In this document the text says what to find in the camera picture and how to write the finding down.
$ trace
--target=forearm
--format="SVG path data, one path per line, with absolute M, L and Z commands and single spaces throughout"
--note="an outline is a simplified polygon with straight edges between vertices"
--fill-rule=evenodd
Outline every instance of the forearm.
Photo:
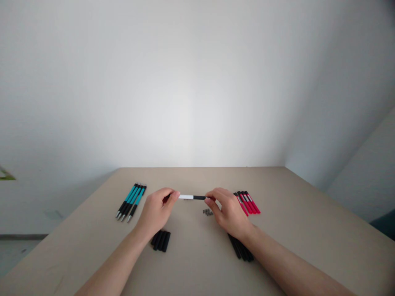
M 354 295 L 256 226 L 241 241 L 288 296 Z
M 139 229 L 129 233 L 104 264 L 76 293 L 81 295 L 120 295 L 149 237 Z

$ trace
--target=red pen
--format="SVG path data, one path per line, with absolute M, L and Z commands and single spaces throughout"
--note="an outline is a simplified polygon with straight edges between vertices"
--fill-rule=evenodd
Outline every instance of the red pen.
M 260 214 L 260 210 L 258 209 L 258 207 L 256 206 L 256 204 L 255 204 L 254 201 L 252 200 L 251 195 L 248 193 L 248 191 L 246 191 L 246 193 L 247 193 L 247 197 L 250 199 L 252 205 L 254 206 L 256 212 L 257 212 L 258 214 Z
M 246 211 L 246 208 L 244 207 L 244 205 L 243 205 L 243 203 L 242 203 L 242 201 L 240 200 L 240 197 L 237 195 L 237 193 L 235 192 L 235 193 L 233 193 L 236 197 L 237 197 L 237 200 L 239 201 L 239 204 L 240 204 L 240 206 L 241 206 L 241 208 L 243 209 L 243 211 L 245 212 L 245 214 L 247 215 L 247 217 L 248 217 L 248 213 L 247 213 L 247 211 Z
M 244 199 L 247 201 L 247 204 L 250 206 L 250 209 L 251 209 L 252 213 L 256 214 L 256 210 L 255 210 L 254 206 L 252 205 L 251 201 L 248 199 L 248 196 L 247 196 L 246 192 L 242 191 L 242 194 L 244 196 Z
M 247 200 L 244 198 L 243 193 L 241 193 L 240 191 L 238 191 L 237 194 L 242 198 L 244 204 L 246 205 L 246 208 L 247 208 L 248 212 L 249 212 L 250 214 L 252 214 L 252 210 L 251 210 L 251 208 L 250 208 L 250 205 L 247 203 Z

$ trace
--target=pile of pens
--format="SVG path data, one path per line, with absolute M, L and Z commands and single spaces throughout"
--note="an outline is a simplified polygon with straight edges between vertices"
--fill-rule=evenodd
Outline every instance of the pile of pens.
M 152 238 L 151 245 L 153 249 L 166 253 L 167 245 L 169 244 L 170 232 L 159 230 Z
M 254 201 L 251 198 L 251 195 L 247 191 L 238 191 L 233 193 L 236 195 L 237 199 L 239 200 L 240 206 L 242 207 L 243 211 L 245 214 L 248 216 L 248 213 L 250 214 L 260 214 L 260 210 L 254 203 Z
M 234 238 L 230 234 L 228 234 L 228 236 L 239 259 L 243 258 L 244 261 L 248 262 L 254 261 L 251 252 L 237 238 Z
M 125 201 L 122 203 L 121 207 L 119 208 L 115 218 L 117 220 L 121 219 L 121 222 L 122 222 L 123 219 L 128 215 L 130 209 L 132 209 L 129 214 L 129 218 L 128 218 L 128 222 L 129 222 L 129 220 L 133 217 L 133 214 L 135 213 L 137 206 L 138 206 L 142 196 L 144 195 L 144 192 L 146 189 L 147 189 L 147 184 L 143 185 L 140 182 L 135 183 L 132 190 L 129 192 L 128 196 L 125 198 Z

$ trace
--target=beige table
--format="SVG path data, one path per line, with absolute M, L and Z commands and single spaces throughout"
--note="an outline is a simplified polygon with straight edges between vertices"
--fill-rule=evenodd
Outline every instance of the beige table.
M 248 190 L 250 220 L 358 295 L 393 295 L 395 242 L 286 168 L 119 169 L 0 281 L 0 295 L 72 295 L 135 226 L 115 220 L 133 184 L 204 195 Z M 255 260 L 238 260 L 203 201 L 179 200 L 167 252 L 146 246 L 123 295 L 283 295 Z

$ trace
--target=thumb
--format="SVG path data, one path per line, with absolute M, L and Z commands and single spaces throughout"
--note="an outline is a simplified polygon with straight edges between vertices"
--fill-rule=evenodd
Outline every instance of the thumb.
M 180 197 L 180 191 L 174 191 L 172 195 L 170 195 L 169 199 L 167 200 L 165 207 L 172 210 L 174 204 L 176 203 L 179 197 Z
M 218 205 L 215 203 L 215 201 L 213 201 L 212 199 L 206 198 L 204 200 L 204 202 L 206 203 L 206 205 L 209 206 L 209 208 L 213 211 L 214 215 L 216 217 L 219 217 L 219 215 L 221 215 L 221 210 L 219 209 Z

